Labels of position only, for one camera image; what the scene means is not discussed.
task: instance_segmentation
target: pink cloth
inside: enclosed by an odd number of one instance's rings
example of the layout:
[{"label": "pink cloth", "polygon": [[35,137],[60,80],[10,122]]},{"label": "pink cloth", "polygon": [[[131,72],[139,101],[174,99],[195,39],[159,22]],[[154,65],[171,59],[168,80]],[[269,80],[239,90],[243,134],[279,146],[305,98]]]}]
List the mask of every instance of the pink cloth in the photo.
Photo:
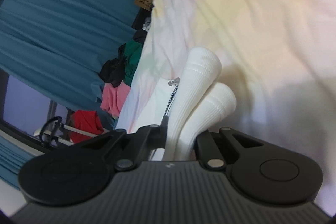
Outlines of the pink cloth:
[{"label": "pink cloth", "polygon": [[114,117],[119,117],[121,108],[130,90],[131,87],[126,85],[124,81],[116,88],[114,88],[111,83],[106,83],[100,108]]}]

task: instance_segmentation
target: gray ribbed panel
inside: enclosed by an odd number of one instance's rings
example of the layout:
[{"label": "gray ribbed panel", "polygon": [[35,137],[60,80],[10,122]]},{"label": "gray ribbed panel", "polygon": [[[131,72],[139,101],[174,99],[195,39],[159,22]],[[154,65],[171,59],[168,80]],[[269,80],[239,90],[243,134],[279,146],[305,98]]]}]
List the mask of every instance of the gray ribbed panel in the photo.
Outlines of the gray ribbed panel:
[{"label": "gray ribbed panel", "polygon": [[144,162],[118,173],[88,202],[65,208],[28,204],[18,224],[320,224],[329,217],[311,203],[271,208],[239,195],[226,176],[198,162]]}]

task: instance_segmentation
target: blue curtain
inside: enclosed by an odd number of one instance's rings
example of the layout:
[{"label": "blue curtain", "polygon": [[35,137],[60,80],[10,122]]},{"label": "blue curtain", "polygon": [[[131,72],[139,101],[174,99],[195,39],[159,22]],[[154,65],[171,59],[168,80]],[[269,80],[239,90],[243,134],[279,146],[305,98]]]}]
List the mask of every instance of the blue curtain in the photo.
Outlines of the blue curtain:
[{"label": "blue curtain", "polygon": [[72,109],[100,110],[105,61],[131,39],[134,0],[0,0],[0,68]]},{"label": "blue curtain", "polygon": [[17,175],[34,156],[0,136],[0,179],[19,189]]}]

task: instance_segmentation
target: bed sheet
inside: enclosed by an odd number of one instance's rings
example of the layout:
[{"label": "bed sheet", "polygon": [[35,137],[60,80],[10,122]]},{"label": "bed sheet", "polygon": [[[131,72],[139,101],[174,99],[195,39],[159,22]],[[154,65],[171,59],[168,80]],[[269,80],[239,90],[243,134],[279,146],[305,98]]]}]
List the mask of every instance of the bed sheet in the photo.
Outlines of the bed sheet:
[{"label": "bed sheet", "polygon": [[154,0],[152,25],[117,128],[132,132],[160,78],[192,47],[222,62],[237,108],[222,125],[313,158],[316,203],[336,213],[336,0]]}]

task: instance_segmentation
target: green clothing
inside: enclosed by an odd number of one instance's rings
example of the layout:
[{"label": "green clothing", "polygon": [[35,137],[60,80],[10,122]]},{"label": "green clothing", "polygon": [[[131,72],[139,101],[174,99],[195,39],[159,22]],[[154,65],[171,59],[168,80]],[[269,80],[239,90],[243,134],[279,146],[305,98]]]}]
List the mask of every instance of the green clothing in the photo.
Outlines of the green clothing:
[{"label": "green clothing", "polygon": [[137,69],[142,51],[142,44],[134,40],[126,43],[124,50],[125,58],[125,78],[124,83],[131,86],[134,73]]}]

